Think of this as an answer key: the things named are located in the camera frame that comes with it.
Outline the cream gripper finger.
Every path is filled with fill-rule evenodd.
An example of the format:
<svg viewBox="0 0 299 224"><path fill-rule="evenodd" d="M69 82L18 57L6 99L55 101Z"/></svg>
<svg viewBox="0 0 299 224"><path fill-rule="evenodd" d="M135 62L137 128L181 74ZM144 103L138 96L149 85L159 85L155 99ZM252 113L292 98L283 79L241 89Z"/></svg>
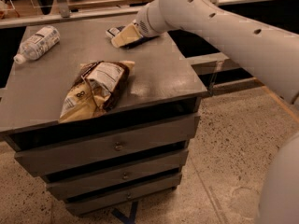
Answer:
<svg viewBox="0 0 299 224"><path fill-rule="evenodd" d="M115 48L132 44L142 38L142 34L140 34L133 23L124 26L122 29L117 27L111 28L110 31L113 34L111 43Z"/></svg>

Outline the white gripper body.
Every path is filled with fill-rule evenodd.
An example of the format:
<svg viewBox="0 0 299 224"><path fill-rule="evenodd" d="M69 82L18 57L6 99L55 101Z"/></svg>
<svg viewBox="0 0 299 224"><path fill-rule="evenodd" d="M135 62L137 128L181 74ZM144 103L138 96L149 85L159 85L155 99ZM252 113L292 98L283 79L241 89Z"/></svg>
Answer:
<svg viewBox="0 0 299 224"><path fill-rule="evenodd" d="M154 37L170 30L170 25L161 13L159 0L142 7L135 19L140 33L145 37Z"/></svg>

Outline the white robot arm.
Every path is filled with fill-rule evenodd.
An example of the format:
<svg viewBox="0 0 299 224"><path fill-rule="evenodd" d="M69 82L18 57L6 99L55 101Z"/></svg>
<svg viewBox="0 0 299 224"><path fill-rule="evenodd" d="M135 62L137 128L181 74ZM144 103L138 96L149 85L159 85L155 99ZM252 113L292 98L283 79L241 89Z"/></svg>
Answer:
<svg viewBox="0 0 299 224"><path fill-rule="evenodd" d="M299 35L218 7L218 0L154 0L111 40L119 48L142 37L184 30L299 106ZM299 133L273 159L263 183L255 224L299 224Z"/></svg>

